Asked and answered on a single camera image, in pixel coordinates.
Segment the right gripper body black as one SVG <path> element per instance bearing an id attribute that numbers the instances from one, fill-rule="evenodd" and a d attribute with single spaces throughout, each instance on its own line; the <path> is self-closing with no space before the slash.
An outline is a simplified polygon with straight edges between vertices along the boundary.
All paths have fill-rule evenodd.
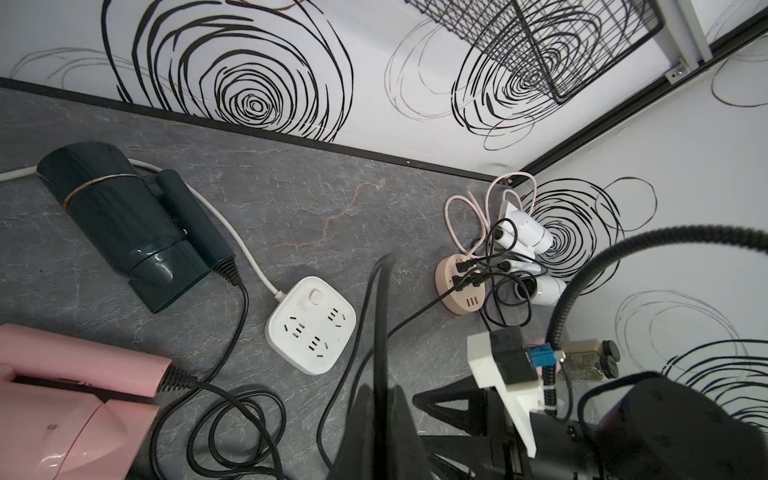
<path id="1" fill-rule="evenodd" d="M 575 421 L 560 423 L 533 413 L 537 445 L 527 455 L 499 395 L 488 390 L 486 436 L 423 435 L 421 437 L 435 479 L 604 479 L 592 444 Z"/>

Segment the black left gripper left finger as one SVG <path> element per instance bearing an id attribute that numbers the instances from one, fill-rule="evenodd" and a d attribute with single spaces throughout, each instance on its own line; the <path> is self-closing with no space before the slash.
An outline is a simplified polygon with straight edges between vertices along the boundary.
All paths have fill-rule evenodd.
<path id="1" fill-rule="evenodd" d="M 374 478 L 375 401 L 373 389 L 363 385 L 357 392 L 351 414 L 328 480 Z"/>

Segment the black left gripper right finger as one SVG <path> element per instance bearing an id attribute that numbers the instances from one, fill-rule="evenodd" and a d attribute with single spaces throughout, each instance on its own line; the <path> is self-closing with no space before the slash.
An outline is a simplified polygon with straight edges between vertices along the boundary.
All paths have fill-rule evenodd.
<path id="1" fill-rule="evenodd" d="M 386 478 L 432 479 L 430 463 L 400 386 L 388 392 Z"/>

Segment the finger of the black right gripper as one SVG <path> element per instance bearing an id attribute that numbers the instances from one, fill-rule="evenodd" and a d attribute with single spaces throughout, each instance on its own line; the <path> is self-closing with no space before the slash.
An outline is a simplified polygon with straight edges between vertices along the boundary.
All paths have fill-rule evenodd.
<path id="1" fill-rule="evenodd" d="M 488 390 L 479 388 L 473 377 L 415 394 L 412 404 L 430 417 L 470 436 L 487 435 Z"/>

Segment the round beige power strip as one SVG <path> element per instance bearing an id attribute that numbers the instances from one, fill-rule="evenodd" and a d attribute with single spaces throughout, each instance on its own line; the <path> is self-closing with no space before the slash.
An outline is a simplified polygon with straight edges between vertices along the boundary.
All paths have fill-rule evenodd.
<path id="1" fill-rule="evenodd" d="M 484 283 L 466 280 L 471 271 L 458 269 L 458 265 L 468 259 L 464 254 L 450 255 L 437 264 L 434 273 L 436 292 L 442 297 L 443 305 L 459 316 L 479 311 L 486 295 Z"/>

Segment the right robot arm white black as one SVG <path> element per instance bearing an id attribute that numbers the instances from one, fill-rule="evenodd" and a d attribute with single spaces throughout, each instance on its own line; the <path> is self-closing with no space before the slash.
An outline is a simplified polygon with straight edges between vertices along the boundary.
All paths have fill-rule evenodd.
<path id="1" fill-rule="evenodd" d="M 603 382 L 557 414 L 555 351 L 581 294 L 623 258 L 673 244 L 765 252 L 760 230 L 689 225 L 613 244 L 568 282 L 546 337 L 509 327 L 468 340 L 472 374 L 417 394 L 416 408 L 456 429 L 423 443 L 437 479 L 763 479 L 767 343 L 742 338 L 710 306 L 669 291 L 628 296 L 614 346 L 633 373 Z"/>

